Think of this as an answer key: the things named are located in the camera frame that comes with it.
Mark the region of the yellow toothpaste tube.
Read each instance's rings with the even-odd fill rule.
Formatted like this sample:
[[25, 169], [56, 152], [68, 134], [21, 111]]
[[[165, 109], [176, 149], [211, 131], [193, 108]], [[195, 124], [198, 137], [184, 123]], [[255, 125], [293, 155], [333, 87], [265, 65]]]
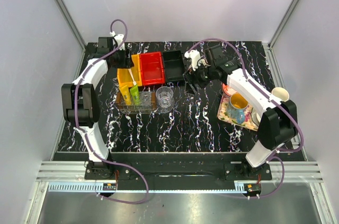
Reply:
[[129, 92], [129, 87], [127, 84], [121, 85], [119, 87], [119, 91], [123, 97], [123, 100], [125, 102], [126, 105], [131, 105], [132, 104], [132, 100], [131, 100], [131, 95]]

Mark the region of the white toothbrush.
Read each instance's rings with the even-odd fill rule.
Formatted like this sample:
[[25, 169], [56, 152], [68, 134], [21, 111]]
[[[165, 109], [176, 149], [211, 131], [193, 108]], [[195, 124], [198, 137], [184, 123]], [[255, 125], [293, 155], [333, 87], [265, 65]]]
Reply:
[[133, 85], [134, 85], [134, 86], [137, 85], [137, 82], [136, 82], [136, 80], [135, 80], [135, 78], [134, 78], [134, 76], [133, 76], [133, 73], [132, 73], [131, 68], [129, 68], [128, 71], [129, 71], [130, 77], [131, 77], [131, 79], [132, 79]]

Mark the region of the clear plastic cup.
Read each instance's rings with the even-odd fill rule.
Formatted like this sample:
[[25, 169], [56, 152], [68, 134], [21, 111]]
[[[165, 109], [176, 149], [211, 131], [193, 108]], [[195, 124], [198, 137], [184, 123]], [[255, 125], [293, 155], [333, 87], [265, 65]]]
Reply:
[[157, 89], [156, 98], [160, 107], [168, 108], [171, 106], [173, 91], [170, 87], [162, 86]]

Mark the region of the green toothpaste tube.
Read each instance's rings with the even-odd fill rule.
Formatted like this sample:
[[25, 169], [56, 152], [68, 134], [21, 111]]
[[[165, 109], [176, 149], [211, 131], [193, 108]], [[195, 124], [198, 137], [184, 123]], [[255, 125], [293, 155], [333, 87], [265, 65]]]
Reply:
[[134, 85], [133, 87], [131, 87], [129, 89], [130, 95], [132, 97], [133, 103], [135, 105], [139, 105], [140, 104], [140, 95], [139, 95], [139, 89], [138, 89], [138, 85]]

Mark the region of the clear acrylic toothbrush holder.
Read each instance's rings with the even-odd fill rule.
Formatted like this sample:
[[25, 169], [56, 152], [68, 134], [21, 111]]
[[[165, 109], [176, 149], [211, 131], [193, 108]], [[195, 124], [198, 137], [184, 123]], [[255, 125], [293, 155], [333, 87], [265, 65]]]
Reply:
[[132, 102], [131, 105], [127, 105], [119, 92], [115, 105], [123, 113], [151, 113], [157, 109], [155, 92], [139, 92], [139, 97], [140, 104], [136, 105]]

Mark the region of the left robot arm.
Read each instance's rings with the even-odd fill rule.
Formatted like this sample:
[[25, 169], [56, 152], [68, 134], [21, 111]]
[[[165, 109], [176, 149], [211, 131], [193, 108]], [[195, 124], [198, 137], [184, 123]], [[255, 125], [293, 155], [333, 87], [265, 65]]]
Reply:
[[97, 52], [92, 54], [80, 75], [61, 87], [64, 119], [74, 126], [89, 155], [85, 179], [108, 180], [118, 178], [108, 147], [99, 128], [101, 109], [96, 87], [110, 68], [128, 69], [134, 66], [125, 35], [111, 32], [110, 37], [99, 38]]

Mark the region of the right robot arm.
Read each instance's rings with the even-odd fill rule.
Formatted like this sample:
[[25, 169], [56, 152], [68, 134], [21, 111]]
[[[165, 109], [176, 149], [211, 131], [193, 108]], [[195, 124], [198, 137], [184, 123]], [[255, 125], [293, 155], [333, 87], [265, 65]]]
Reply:
[[204, 52], [189, 49], [184, 58], [190, 66], [183, 74], [190, 93], [218, 80], [234, 89], [260, 116], [258, 140], [236, 167], [239, 175], [254, 179], [275, 152], [296, 135], [301, 135], [297, 122], [297, 107], [292, 100], [283, 101], [259, 84], [245, 69], [242, 58], [229, 60], [222, 55], [220, 45]]

